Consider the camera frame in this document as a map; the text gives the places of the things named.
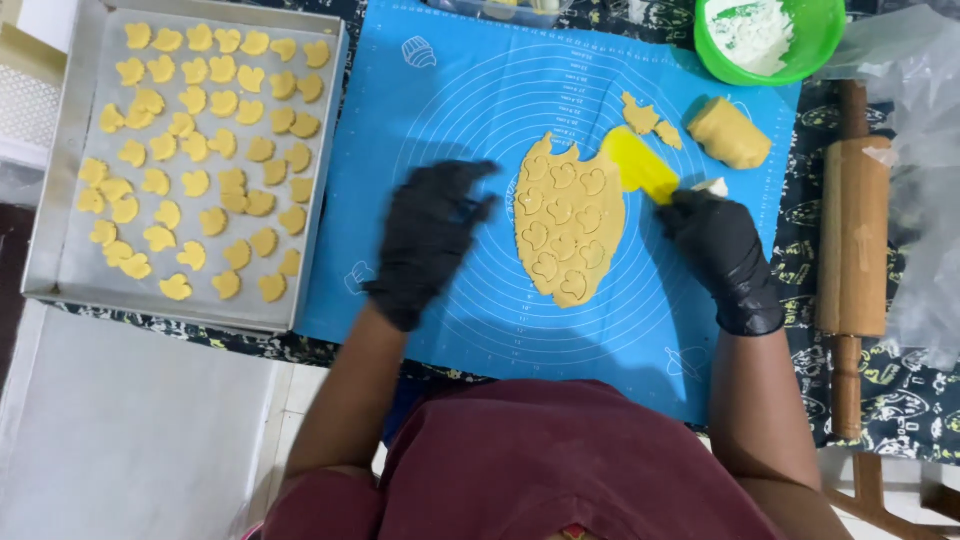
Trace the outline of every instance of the black glove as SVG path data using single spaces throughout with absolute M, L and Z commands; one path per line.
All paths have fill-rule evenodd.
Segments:
M 400 331 L 420 325 L 420 314 L 453 278 L 487 219 L 496 197 L 468 197 L 477 180 L 499 170 L 492 161 L 444 161 L 415 170 L 394 192 L 376 280 L 364 290 Z
M 717 324 L 732 335 L 783 327 L 784 313 L 746 207 L 707 191 L 680 189 L 657 212 L 694 277 L 717 304 Z

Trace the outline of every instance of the metal baking tray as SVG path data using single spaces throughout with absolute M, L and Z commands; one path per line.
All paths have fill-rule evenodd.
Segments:
M 116 134 L 104 134 L 98 127 L 100 111 L 107 103 L 116 103 L 126 112 L 135 89 L 121 87 L 114 65 L 126 58 L 137 56 L 146 63 L 158 58 L 156 49 L 131 51 L 126 46 L 124 24 L 146 22 L 154 35 L 160 28 L 170 28 L 184 34 L 183 45 L 170 56 L 177 65 L 173 81 L 163 85 L 153 84 L 148 71 L 142 86 L 156 89 L 163 96 L 166 107 L 152 126 L 139 132 L 123 129 Z M 209 94 L 214 90 L 232 89 L 240 99 L 257 99 L 265 106 L 264 117 L 253 127 L 240 126 L 233 118 L 220 119 L 205 110 L 196 117 L 197 129 L 207 137 L 213 137 L 217 128 L 227 128 L 237 137 L 237 153 L 232 160 L 224 160 L 211 153 L 201 162 L 193 163 L 183 152 L 169 161 L 157 164 L 150 156 L 147 163 L 133 169 L 116 157 L 117 151 L 128 138 L 146 142 L 167 129 L 172 114 L 185 110 L 177 96 L 186 87 L 180 64 L 196 57 L 220 56 L 214 46 L 204 53 L 190 51 L 187 47 L 186 29 L 205 22 L 212 30 L 236 28 L 245 35 L 248 30 L 259 30 L 271 39 L 294 37 L 298 52 L 289 62 L 282 62 L 279 55 L 268 51 L 260 57 L 249 57 L 239 51 L 233 54 L 237 65 L 247 64 L 263 67 L 267 74 L 259 94 L 243 92 L 234 80 L 227 85 L 218 85 L 207 80 L 203 88 Z M 306 41 L 324 39 L 330 48 L 330 61 L 317 70 L 324 81 L 324 94 L 306 105 L 300 95 L 281 102 L 271 96 L 269 76 L 284 70 L 293 71 L 300 78 L 307 75 L 302 45 Z M 71 53 L 66 67 L 66 79 L 60 103 L 60 120 L 51 152 L 47 176 L 36 213 L 36 225 L 27 267 L 24 273 L 22 292 L 28 298 L 67 302 L 80 305 L 107 307 L 165 318 L 179 319 L 208 326 L 233 327 L 252 331 L 285 332 L 291 330 L 305 308 L 307 284 L 313 262 L 313 250 L 319 225 L 327 167 L 333 144 L 337 110 L 343 87 L 344 67 L 347 60 L 348 35 L 346 26 L 339 17 L 301 12 L 273 10 L 256 6 L 241 6 L 204 0 L 81 0 L 75 22 Z M 209 238 L 200 234 L 199 212 L 220 206 L 217 173 L 234 166 L 247 174 L 248 188 L 264 188 L 262 168 L 244 158 L 250 139 L 254 135 L 269 135 L 276 142 L 276 157 L 282 157 L 296 139 L 292 135 L 270 134 L 269 113 L 280 107 L 292 106 L 305 110 L 321 119 L 320 132 L 304 141 L 313 153 L 310 168 L 294 175 L 281 186 L 265 188 L 275 194 L 276 209 L 267 218 L 237 215 L 228 212 L 228 228 L 220 236 Z M 134 194 L 140 203 L 140 212 L 129 224 L 118 224 L 120 239 L 128 242 L 137 253 L 145 253 L 154 268 L 153 274 L 137 281 L 124 275 L 119 268 L 109 268 L 100 253 L 100 246 L 86 238 L 96 219 L 109 219 L 109 207 L 103 214 L 94 215 L 75 210 L 76 198 L 83 187 L 78 180 L 81 163 L 85 157 L 105 160 L 111 176 L 120 176 L 134 186 Z M 167 172 L 171 189 L 165 198 L 146 193 L 140 185 L 143 171 L 155 166 Z M 180 173 L 184 170 L 204 170 L 210 176 L 211 187 L 198 199 L 183 195 Z M 314 193 L 307 208 L 307 225 L 304 233 L 291 237 L 279 225 L 277 215 L 292 204 L 289 179 L 294 176 L 316 174 Z M 160 201 L 171 200 L 180 206 L 182 219 L 174 229 L 178 247 L 159 254 L 150 252 L 143 231 L 154 223 L 153 214 Z M 228 301 L 220 301 L 210 280 L 228 269 L 221 253 L 237 238 L 249 239 L 251 234 L 265 226 L 273 227 L 279 234 L 280 243 L 268 258 L 253 255 L 249 266 L 238 271 L 243 285 L 240 294 Z M 176 253 L 187 240 L 198 240 L 206 248 L 206 265 L 199 272 L 176 262 Z M 266 304 L 260 298 L 257 278 L 276 272 L 288 248 L 300 250 L 300 275 L 288 279 L 288 290 L 279 301 Z M 160 293 L 158 282 L 173 274 L 186 274 L 193 286 L 193 295 L 183 302 L 166 298 Z

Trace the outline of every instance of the plastic container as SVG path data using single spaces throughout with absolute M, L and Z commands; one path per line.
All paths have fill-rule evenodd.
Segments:
M 573 0 L 428 0 L 431 8 L 532 28 L 553 28 Z
M 793 41 L 790 50 L 781 58 L 786 67 L 765 77 L 727 60 L 713 42 L 705 10 L 709 1 L 697 0 L 694 44 L 707 70 L 730 85 L 780 86 L 802 81 L 827 63 L 847 25 L 844 0 L 783 0 L 783 9 L 793 20 Z

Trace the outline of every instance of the patterned tablecloth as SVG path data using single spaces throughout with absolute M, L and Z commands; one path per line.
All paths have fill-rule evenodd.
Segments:
M 909 6 L 913 0 L 885 0 L 879 12 Z M 266 7 L 326 13 L 343 17 L 350 34 L 347 78 L 366 11 L 365 0 L 260 0 Z M 950 3 L 934 6 L 956 17 Z M 558 22 L 560 28 L 591 29 L 654 43 L 692 49 L 693 0 L 576 0 Z M 878 13 L 876 0 L 848 0 L 852 18 Z M 838 137 L 837 95 L 829 83 L 804 82 L 780 203 L 780 222 L 772 266 L 787 309 L 787 335 L 797 382 L 818 446 L 832 444 L 829 433 L 830 364 L 826 340 L 812 327 L 820 244 L 820 205 L 824 152 Z M 889 108 L 873 107 L 871 123 L 886 118 Z M 888 298 L 893 298 L 903 271 L 897 247 L 888 249 Z M 227 331 L 105 309 L 59 305 L 90 317 L 113 319 L 210 347 L 269 359 L 328 366 L 339 345 L 286 334 L 258 339 Z M 865 339 L 860 363 L 863 380 L 864 434 L 856 448 L 877 454 L 960 464 L 960 377 L 925 367 L 924 350 L 902 350 L 884 340 Z M 401 376 L 467 381 L 483 378 L 407 360 Z

